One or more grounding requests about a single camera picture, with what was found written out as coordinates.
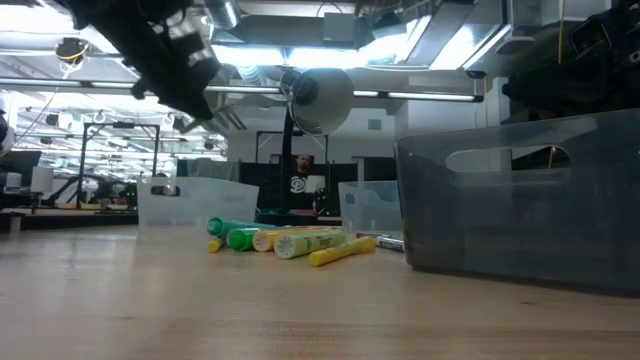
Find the table surface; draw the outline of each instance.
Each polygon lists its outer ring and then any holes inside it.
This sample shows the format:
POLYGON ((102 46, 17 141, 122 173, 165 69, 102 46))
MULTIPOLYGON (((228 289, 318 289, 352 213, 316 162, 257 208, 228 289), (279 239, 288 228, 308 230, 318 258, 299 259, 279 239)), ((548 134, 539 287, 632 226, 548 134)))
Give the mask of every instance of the table surface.
POLYGON ((10 360, 632 359, 640 300, 415 272, 379 249, 208 254, 135 227, 0 240, 10 360))

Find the cable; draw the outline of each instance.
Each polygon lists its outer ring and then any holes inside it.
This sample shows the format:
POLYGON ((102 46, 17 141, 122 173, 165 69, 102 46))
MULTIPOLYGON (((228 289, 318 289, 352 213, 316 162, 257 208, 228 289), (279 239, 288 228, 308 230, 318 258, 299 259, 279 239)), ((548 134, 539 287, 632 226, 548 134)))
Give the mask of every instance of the cable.
POLYGON ((327 4, 331 4, 333 6, 336 7, 336 9, 338 9, 338 11, 340 11, 340 14, 344 14, 344 12, 342 11, 342 9, 340 9, 340 6, 338 6, 336 3, 334 3, 333 1, 323 1, 322 4, 320 4, 320 7, 318 8, 318 11, 316 11, 316 17, 318 17, 320 15, 320 10, 322 10, 322 8, 327 4))
POLYGON ((562 15, 560 16, 560 34, 558 35, 558 64, 562 64, 562 42, 564 41, 564 14, 567 6, 567 0, 562 0, 562 15))
MULTIPOLYGON (((73 59, 73 63, 71 64, 71 66, 74 66, 76 63, 76 60, 78 60, 78 57, 80 55, 76 56, 73 59)), ((63 80, 66 80, 69 75, 71 74, 72 71, 67 71, 64 73, 64 75, 62 76, 63 80)), ((58 95, 58 92, 60 91, 60 87, 58 86, 53 94, 51 95, 51 97, 49 98, 49 101, 47 101, 47 103, 44 105, 44 108, 42 108, 42 111, 40 111, 40 113, 38 114, 38 116, 31 122, 31 124, 29 124, 29 126, 27 127, 27 129, 22 133, 22 135, 20 135, 15 143, 13 144, 13 146, 17 146, 18 144, 20 144, 20 142, 22 141, 22 139, 24 139, 26 136, 29 135, 30 132, 33 132, 33 130, 35 130, 37 128, 37 126, 34 126, 38 123, 38 121, 40 121, 40 118, 42 117, 42 115, 44 115, 45 112, 47 112, 47 110, 49 109, 49 106, 51 105, 51 102, 53 101, 53 99, 56 97, 56 95, 58 95)))
POLYGON ((71 56, 58 56, 58 55, 56 55, 56 56, 60 60, 76 60, 80 56, 84 55, 84 53, 87 52, 88 48, 89 48, 89 43, 87 43, 87 45, 84 46, 84 49, 82 49, 82 51, 80 51, 79 53, 77 53, 75 55, 71 55, 71 56))

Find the ceiling light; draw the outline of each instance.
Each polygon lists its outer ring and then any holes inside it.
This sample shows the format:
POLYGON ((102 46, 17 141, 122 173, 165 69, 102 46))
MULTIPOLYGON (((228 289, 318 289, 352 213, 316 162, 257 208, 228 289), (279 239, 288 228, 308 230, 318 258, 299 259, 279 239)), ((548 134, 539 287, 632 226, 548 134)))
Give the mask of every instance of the ceiling light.
POLYGON ((378 97, 380 95, 377 91, 355 90, 353 96, 357 97, 378 97))
POLYGON ((480 60, 483 56, 485 56, 491 48, 493 48, 500 40, 502 40, 505 35, 507 35, 511 31, 511 25, 506 25, 503 27, 495 36, 491 38, 491 40, 487 41, 486 44, 482 46, 478 52, 475 53, 467 62, 462 65, 462 67, 466 70, 473 66, 478 60, 480 60))
POLYGON ((473 54, 473 32, 463 26, 440 51, 430 70, 456 70, 473 54))
MULTIPOLYGON (((144 137, 144 136, 134 136, 128 138, 133 141, 156 141, 155 137, 144 137)), ((160 138, 160 142, 187 142, 188 140, 185 138, 160 138)))
POLYGON ((226 85, 210 85, 207 91, 224 91, 238 94, 281 94, 277 87, 268 86, 226 86, 226 85))
POLYGON ((287 59, 287 65, 301 68, 349 69, 358 66, 358 52, 326 48, 296 48, 287 59))
POLYGON ((478 99, 475 95, 455 95, 455 94, 425 94, 425 93, 405 93, 390 92, 387 94, 390 99, 404 100, 437 100, 437 101, 460 101, 474 102, 478 99))
POLYGON ((431 16, 429 15, 407 23, 407 33, 409 34, 409 36, 407 37, 407 41, 405 41, 402 48, 398 51, 398 54, 396 54, 396 64, 407 60, 413 49, 418 44, 420 37, 427 29, 427 26, 430 22, 431 16))
POLYGON ((115 89, 131 89, 131 83, 110 82, 110 81, 94 81, 93 86, 108 87, 115 89))
MULTIPOLYGON (((77 156, 79 157, 82 153, 81 150, 67 150, 67 149, 48 149, 48 148, 13 148, 12 151, 42 151, 43 154, 59 154, 66 156, 77 156)), ((122 159, 138 159, 138 160, 151 160, 153 159, 153 153, 146 152, 137 152, 137 151, 102 151, 102 150, 87 150, 86 155, 88 156, 102 156, 102 155, 119 155, 122 159)), ((219 152, 212 151, 203 154, 192 154, 192 153, 158 153, 158 160, 164 161, 170 158, 187 158, 187 159, 197 159, 199 157, 211 158, 211 159, 224 159, 220 155, 219 152)))
POLYGON ((80 81, 72 80, 38 80, 21 78, 3 78, 2 85, 31 85, 31 86, 59 86, 59 87, 82 87, 80 81))
POLYGON ((395 34, 370 42, 358 50, 360 65, 366 65, 370 60, 395 59, 396 54, 406 41, 407 34, 395 34))
POLYGON ((282 65, 284 56, 278 48, 213 45, 221 63, 236 66, 282 65))

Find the wooden table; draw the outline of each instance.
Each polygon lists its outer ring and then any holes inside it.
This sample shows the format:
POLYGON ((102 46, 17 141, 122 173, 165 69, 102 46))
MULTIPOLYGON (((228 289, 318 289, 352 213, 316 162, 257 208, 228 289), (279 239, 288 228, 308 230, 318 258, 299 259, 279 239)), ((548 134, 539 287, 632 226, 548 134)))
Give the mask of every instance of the wooden table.
POLYGON ((136 228, 0 241, 8 360, 601 360, 640 354, 640 301, 412 271, 379 250, 208 254, 136 228))

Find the highlighter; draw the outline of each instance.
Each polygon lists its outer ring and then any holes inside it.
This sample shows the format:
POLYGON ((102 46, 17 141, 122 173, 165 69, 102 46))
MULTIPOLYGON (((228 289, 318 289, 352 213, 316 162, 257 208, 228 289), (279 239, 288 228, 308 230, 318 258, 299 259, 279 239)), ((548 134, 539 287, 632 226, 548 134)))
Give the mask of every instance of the highlighter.
POLYGON ((224 245, 224 240, 215 237, 213 238, 213 240, 209 241, 209 246, 207 248, 209 250, 209 253, 213 254, 215 252, 218 252, 222 245, 224 245))
POLYGON ((253 235, 253 247, 256 251, 266 252, 273 251, 273 247, 276 244, 276 239, 282 234, 290 233, 308 233, 318 231, 330 231, 333 228, 323 227, 300 227, 300 228, 286 228, 286 229, 264 229, 258 231, 253 235))
POLYGON ((312 266, 322 266, 353 254, 364 254, 374 251, 376 251, 376 239, 371 236, 366 236, 332 248, 312 252, 309 255, 309 264, 312 266))
POLYGON ((273 228, 273 225, 267 224, 256 224, 256 223, 245 223, 236 220, 225 220, 219 217, 214 217, 209 220, 209 224, 207 224, 207 231, 211 236, 217 236, 222 239, 227 237, 229 231, 234 229, 248 229, 248 228, 273 228))
POLYGON ((235 229, 229 231, 227 235, 227 244, 235 251, 252 251, 253 236, 260 229, 235 229))
POLYGON ((376 246, 397 252, 404 252, 404 241, 387 236, 378 236, 376 238, 376 246))
POLYGON ((344 243, 341 230, 282 234, 276 239, 275 252, 281 259, 291 259, 344 243))

